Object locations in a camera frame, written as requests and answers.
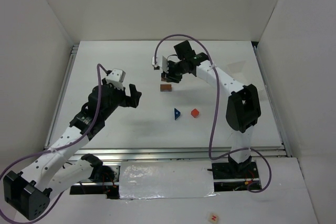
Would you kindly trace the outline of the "brown arch wood block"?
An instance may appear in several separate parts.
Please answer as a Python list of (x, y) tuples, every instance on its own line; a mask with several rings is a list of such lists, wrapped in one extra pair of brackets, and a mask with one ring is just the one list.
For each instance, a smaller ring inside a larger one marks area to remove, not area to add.
[(161, 92), (171, 92), (172, 91), (172, 85), (171, 84), (161, 84), (160, 85), (160, 91)]

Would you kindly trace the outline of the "red cube wood block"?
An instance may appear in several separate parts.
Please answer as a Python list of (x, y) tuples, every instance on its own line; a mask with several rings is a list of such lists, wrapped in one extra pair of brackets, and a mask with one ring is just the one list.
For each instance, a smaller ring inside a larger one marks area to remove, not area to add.
[(199, 110), (193, 109), (191, 111), (191, 116), (194, 117), (194, 118), (198, 117), (199, 116)]

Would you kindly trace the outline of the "white perforated plastic basket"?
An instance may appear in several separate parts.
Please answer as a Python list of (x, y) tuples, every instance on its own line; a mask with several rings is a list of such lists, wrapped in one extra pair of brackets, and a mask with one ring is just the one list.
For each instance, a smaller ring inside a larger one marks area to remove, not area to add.
[(267, 99), (264, 82), (256, 61), (238, 61), (228, 64), (226, 68), (227, 72), (242, 84), (253, 84), (257, 88), (259, 99), (261, 101)]

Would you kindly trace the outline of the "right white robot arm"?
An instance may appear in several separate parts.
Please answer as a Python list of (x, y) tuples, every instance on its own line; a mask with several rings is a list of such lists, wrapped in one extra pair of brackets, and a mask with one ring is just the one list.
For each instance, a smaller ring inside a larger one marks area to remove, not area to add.
[(216, 89), (216, 102), (210, 142), (213, 141), (219, 103), (226, 105), (225, 119), (234, 135), (228, 158), (230, 173), (245, 172), (251, 163), (251, 139), (254, 126), (261, 116), (258, 90), (253, 84), (244, 85), (215, 65), (207, 49), (196, 53), (188, 40), (174, 46), (178, 61), (154, 55), (154, 69), (161, 69), (161, 79), (179, 83), (186, 73), (205, 81)]

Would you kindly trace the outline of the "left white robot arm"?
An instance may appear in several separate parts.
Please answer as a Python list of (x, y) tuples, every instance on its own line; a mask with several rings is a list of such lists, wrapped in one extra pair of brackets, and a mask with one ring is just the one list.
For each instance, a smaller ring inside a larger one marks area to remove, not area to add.
[(36, 160), (20, 172), (8, 167), (1, 173), (5, 201), (28, 223), (42, 219), (48, 212), (50, 201), (73, 184), (100, 177), (103, 162), (92, 154), (85, 154), (68, 168), (63, 165), (104, 128), (105, 121), (116, 108), (138, 107), (142, 93), (133, 84), (129, 89), (130, 95), (126, 95), (124, 87), (100, 83), (92, 89), (88, 101), (49, 149), (36, 153)]

